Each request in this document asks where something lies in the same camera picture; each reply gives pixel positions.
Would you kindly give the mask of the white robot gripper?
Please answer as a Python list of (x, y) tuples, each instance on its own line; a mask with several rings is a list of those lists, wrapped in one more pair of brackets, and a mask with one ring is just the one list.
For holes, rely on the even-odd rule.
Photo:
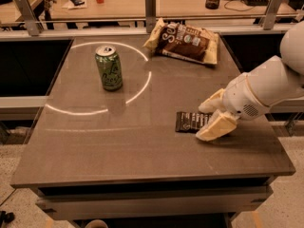
[(269, 111), (270, 107), (259, 100), (249, 79), (248, 73), (240, 74), (225, 89), (219, 89), (199, 105), (202, 113), (214, 112), (208, 123), (196, 133), (199, 140), (215, 140), (235, 130), (238, 118), (253, 120)]

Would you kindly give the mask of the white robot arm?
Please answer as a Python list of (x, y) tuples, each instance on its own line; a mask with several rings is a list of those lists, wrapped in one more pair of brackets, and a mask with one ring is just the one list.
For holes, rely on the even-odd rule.
[(289, 29), (280, 43), (280, 54), (244, 72), (199, 105), (211, 115), (196, 137), (205, 142), (237, 128), (239, 120), (253, 120), (288, 99), (304, 96), (304, 22)]

